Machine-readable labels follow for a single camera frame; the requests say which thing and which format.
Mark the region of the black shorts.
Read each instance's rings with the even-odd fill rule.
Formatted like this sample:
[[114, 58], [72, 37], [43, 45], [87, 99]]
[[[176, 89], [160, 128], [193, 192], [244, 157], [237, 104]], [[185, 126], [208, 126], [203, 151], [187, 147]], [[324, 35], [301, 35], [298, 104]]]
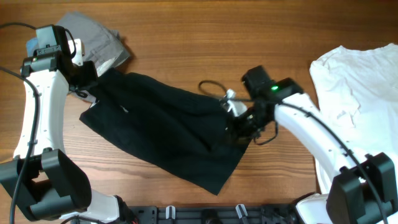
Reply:
[[218, 194], [248, 144], [218, 100], [110, 69], [81, 122], [124, 152]]

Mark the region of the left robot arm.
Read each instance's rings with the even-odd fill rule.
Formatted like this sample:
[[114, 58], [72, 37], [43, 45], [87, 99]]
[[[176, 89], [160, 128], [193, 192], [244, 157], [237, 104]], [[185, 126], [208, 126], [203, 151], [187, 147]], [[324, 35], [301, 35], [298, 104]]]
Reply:
[[66, 97], [83, 95], [96, 84], [91, 61], [61, 26], [36, 29], [39, 47], [24, 59], [17, 78], [25, 86], [19, 143], [11, 161], [1, 164], [1, 185], [10, 195], [9, 221], [15, 211], [26, 219], [63, 223], [137, 223], [121, 197], [91, 188], [87, 175], [65, 154], [63, 112]]

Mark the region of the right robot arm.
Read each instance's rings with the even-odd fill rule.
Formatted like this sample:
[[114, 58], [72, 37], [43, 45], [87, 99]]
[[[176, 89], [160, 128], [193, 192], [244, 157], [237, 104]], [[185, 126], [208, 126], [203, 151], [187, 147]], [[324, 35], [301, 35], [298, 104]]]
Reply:
[[241, 79], [245, 100], [226, 90], [223, 101], [234, 116], [237, 135], [256, 141], [270, 122], [289, 130], [320, 168], [322, 193], [299, 200], [301, 223], [397, 223], [397, 159], [347, 145], [322, 118], [310, 97], [291, 78], [271, 79], [262, 66]]

